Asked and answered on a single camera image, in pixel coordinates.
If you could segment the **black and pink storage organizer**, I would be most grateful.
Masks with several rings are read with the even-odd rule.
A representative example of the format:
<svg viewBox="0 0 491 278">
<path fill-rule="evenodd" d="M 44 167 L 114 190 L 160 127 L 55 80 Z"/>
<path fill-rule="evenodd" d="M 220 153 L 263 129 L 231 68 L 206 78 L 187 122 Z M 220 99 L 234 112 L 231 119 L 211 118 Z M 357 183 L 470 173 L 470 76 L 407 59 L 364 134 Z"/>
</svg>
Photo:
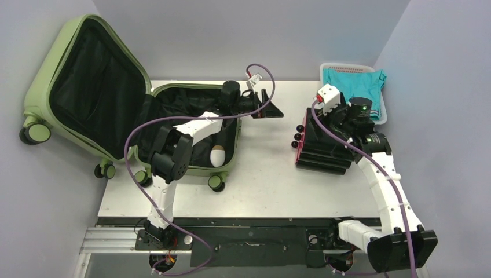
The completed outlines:
<svg viewBox="0 0 491 278">
<path fill-rule="evenodd" d="M 348 149 L 317 126 L 310 108 L 296 127 L 291 146 L 296 151 L 295 165 L 301 169 L 344 175 L 354 162 Z"/>
</svg>

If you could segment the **teal garment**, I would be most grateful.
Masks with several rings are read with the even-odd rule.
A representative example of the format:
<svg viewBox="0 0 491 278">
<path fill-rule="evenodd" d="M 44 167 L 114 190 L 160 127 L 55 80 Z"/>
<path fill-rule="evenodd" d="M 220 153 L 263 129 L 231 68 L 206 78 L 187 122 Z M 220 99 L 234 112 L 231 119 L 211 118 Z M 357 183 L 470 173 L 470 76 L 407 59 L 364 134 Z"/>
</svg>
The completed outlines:
<svg viewBox="0 0 491 278">
<path fill-rule="evenodd" d="M 346 101 L 354 97 L 363 97 L 372 101 L 370 117 L 374 122 L 380 121 L 381 93 L 386 81 L 383 70 L 375 72 L 348 73 L 329 68 L 323 70 L 323 84 L 335 86 Z"/>
</svg>

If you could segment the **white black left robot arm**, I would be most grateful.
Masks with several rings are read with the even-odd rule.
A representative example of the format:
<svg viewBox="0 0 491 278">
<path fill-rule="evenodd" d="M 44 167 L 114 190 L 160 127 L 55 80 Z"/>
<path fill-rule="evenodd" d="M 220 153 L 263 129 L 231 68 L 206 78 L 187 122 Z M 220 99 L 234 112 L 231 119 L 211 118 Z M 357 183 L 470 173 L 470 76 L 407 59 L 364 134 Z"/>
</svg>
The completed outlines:
<svg viewBox="0 0 491 278">
<path fill-rule="evenodd" d="M 188 122 L 173 127 L 162 126 L 148 152 L 151 173 L 165 181 L 164 186 L 155 186 L 150 202 L 152 209 L 145 231 L 150 241 L 159 249 L 169 247 L 173 241 L 173 203 L 177 181 L 188 170 L 194 145 L 203 139 L 220 133 L 224 121 L 244 116 L 254 119 L 282 118 L 284 116 L 265 90 L 257 95 L 253 87 L 241 92 L 236 81 L 223 83 L 214 97 L 212 107 L 198 117 L 188 117 Z"/>
</svg>

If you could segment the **white perforated plastic basket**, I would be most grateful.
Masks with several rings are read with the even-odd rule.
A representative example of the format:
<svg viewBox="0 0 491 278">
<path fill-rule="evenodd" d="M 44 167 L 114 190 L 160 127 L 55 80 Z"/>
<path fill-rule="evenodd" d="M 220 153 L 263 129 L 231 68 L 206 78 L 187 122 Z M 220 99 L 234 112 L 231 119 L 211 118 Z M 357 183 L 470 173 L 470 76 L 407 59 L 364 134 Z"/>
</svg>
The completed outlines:
<svg viewBox="0 0 491 278">
<path fill-rule="evenodd" d="M 375 72 L 376 71 L 373 68 L 366 66 L 366 65 L 346 64 L 346 63 L 323 63 L 320 65 L 320 81 L 322 84 L 323 84 L 323 70 L 329 69 L 329 68 L 335 69 L 335 70 L 340 71 L 340 72 L 348 72 L 348 73 L 361 73 L 361 72 Z M 387 118 L 388 118 L 382 93 L 381 93 L 381 97 L 382 97 L 381 109 L 382 109 L 383 115 L 381 116 L 380 121 L 374 122 L 377 125 L 382 125 L 382 124 L 386 123 Z"/>
</svg>

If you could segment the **green hard-shell suitcase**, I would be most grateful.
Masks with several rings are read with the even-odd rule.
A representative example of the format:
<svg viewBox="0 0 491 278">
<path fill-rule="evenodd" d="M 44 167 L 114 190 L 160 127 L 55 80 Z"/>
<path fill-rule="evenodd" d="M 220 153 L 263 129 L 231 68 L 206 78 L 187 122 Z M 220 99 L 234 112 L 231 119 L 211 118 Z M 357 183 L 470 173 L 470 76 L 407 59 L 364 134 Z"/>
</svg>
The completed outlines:
<svg viewBox="0 0 491 278">
<path fill-rule="evenodd" d="M 148 152 L 159 129 L 188 121 L 212 107 L 222 85 L 171 83 L 151 87 L 148 74 L 112 27 L 86 14 L 66 22 L 52 44 L 24 99 L 20 141 L 38 145 L 57 133 L 101 158 L 97 178 L 111 179 L 115 163 L 135 157 L 135 174 L 152 182 Z M 210 151 L 225 148 L 227 166 L 234 157 L 238 121 L 226 120 L 220 133 L 198 142 L 190 168 L 212 172 Z"/>
</svg>

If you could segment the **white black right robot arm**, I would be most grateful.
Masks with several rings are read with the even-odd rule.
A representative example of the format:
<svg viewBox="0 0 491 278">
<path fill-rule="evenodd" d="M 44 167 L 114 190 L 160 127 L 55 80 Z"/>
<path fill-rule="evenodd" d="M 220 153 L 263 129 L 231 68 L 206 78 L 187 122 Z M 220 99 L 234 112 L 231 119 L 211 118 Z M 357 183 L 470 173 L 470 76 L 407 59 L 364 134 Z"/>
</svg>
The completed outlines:
<svg viewBox="0 0 491 278">
<path fill-rule="evenodd" d="M 378 208 L 379 230 L 359 220 L 343 220 L 327 230 L 327 241 L 334 247 L 350 243 L 368 256 L 378 272 L 410 270 L 418 276 L 438 244 L 434 230 L 427 230 L 414 213 L 401 185 L 401 176 L 387 137 L 375 130 L 369 117 L 366 98 L 342 100 L 317 97 L 321 112 L 313 118 L 318 127 L 350 151 L 368 185 Z"/>
</svg>

